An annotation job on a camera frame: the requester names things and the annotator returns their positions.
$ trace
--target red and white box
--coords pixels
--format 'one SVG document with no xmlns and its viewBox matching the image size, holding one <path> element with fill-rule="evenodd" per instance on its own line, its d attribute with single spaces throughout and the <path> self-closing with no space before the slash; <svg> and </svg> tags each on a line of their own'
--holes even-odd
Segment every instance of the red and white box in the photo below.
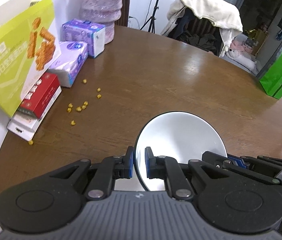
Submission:
<svg viewBox="0 0 282 240">
<path fill-rule="evenodd" d="M 56 74 L 44 73 L 25 96 L 18 111 L 40 119 L 59 86 L 60 82 Z"/>
<path fill-rule="evenodd" d="M 32 140 L 43 118 L 46 116 L 61 91 L 61 87 L 59 86 L 55 91 L 54 95 L 52 95 L 51 100 L 46 106 L 40 119 L 16 111 L 9 124 L 7 125 L 8 130 L 27 141 Z"/>
</svg>

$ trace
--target tripod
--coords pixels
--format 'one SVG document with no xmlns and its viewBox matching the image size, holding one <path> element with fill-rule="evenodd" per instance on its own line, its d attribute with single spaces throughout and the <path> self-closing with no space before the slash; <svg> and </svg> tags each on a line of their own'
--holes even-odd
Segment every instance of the tripod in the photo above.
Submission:
<svg viewBox="0 0 282 240">
<path fill-rule="evenodd" d="M 148 24 L 148 22 L 150 22 L 148 32 L 155 33 L 154 20 L 155 20 L 156 18 L 155 18 L 154 16 L 155 16 L 155 12 L 157 11 L 157 9 L 159 9 L 159 7 L 158 7 L 158 2 L 159 2 L 159 0 L 157 0 L 157 1 L 155 2 L 155 6 L 154 6 L 154 8 L 153 8 L 152 16 L 150 16 L 150 18 L 144 23 L 144 25 L 141 27 L 140 30 L 142 30 L 142 29 Z"/>
</svg>

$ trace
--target pink plastic-wrapped package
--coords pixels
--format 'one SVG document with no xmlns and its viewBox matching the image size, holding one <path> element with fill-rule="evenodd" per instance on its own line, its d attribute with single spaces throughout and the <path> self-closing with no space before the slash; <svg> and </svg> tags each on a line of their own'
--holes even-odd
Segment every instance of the pink plastic-wrapped package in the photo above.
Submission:
<svg viewBox="0 0 282 240">
<path fill-rule="evenodd" d="M 80 19 L 105 25 L 105 44 L 113 40 L 114 22 L 121 17 L 122 0 L 84 0 Z"/>
</svg>

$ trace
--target bowl rim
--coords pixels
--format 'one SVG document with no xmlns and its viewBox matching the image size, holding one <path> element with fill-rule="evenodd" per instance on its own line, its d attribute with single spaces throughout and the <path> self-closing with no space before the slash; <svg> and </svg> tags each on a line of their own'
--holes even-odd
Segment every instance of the bowl rim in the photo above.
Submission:
<svg viewBox="0 0 282 240">
<path fill-rule="evenodd" d="M 224 146 L 224 148 L 225 148 L 225 150 L 226 150 L 226 153 L 227 153 L 226 146 L 225 146 L 225 144 L 224 144 L 224 142 L 223 142 L 223 140 L 222 140 L 220 134 L 217 132 L 217 130 L 216 130 L 209 122 L 207 122 L 206 120 L 204 120 L 204 119 L 201 118 L 200 116 L 198 116 L 198 115 L 196 115 L 196 114 L 193 114 L 193 113 L 186 112 L 186 111 L 168 111 L 168 112 L 164 112 L 164 113 L 158 114 L 158 115 L 156 115 L 155 117 L 151 118 L 151 119 L 142 127 L 142 129 L 140 130 L 140 132 L 139 132 L 139 134 L 138 134 L 138 136 L 137 136 L 137 139 L 136 139 L 136 142 L 134 143 L 134 148 L 133 148 L 133 166 L 134 166 L 134 169 L 135 169 L 135 171 L 136 171 L 137 178 L 138 178 L 138 180 L 139 180 L 141 186 L 144 188 L 145 191 L 150 191 L 150 189 L 149 189 L 149 188 L 147 187 L 147 185 L 144 183 L 144 181 L 143 181 L 143 179 L 142 179 L 142 177 L 141 177 L 141 175 L 140 175 L 139 167 L 138 167 L 138 165 L 137 165 L 137 152 L 136 152 L 136 150 L 137 150 L 137 142 L 139 141 L 139 137 L 140 137 L 142 131 L 143 131 L 144 128 L 148 125 L 149 122 L 151 122 L 153 119 L 157 118 L 157 117 L 160 116 L 160 115 L 168 114 L 168 113 L 186 113 L 186 114 L 191 114 L 191 115 L 194 115 L 194 116 L 196 116 L 196 117 L 199 117 L 200 119 L 202 119 L 203 121 L 205 121 L 208 125 L 210 125 L 210 126 L 215 130 L 215 132 L 216 132 L 217 135 L 219 136 L 220 140 L 222 141 L 223 146 Z"/>
</svg>

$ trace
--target cable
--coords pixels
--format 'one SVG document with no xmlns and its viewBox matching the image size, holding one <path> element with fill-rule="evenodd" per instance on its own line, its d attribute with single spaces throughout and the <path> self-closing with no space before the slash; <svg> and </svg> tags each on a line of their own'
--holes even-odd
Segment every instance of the cable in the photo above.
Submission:
<svg viewBox="0 0 282 240">
<path fill-rule="evenodd" d="M 135 19 L 135 20 L 137 21 L 137 24 L 138 24 L 138 28 L 139 28 L 139 30 L 140 30 L 140 24 L 139 24 L 139 21 L 138 21 L 138 19 L 137 19 L 137 18 L 135 18 L 135 17 L 133 17 L 133 16 L 129 16 L 129 18 L 133 18 L 133 19 Z"/>
<path fill-rule="evenodd" d="M 145 17 L 145 20 L 144 20 L 144 24 L 146 22 L 146 19 L 148 18 L 148 15 L 149 15 L 149 11 L 150 11 L 150 6 L 151 6 L 151 2 L 152 0 L 150 0 L 150 3 L 149 3 L 149 8 L 148 8 L 148 13 L 146 14 L 146 17 Z"/>
</svg>

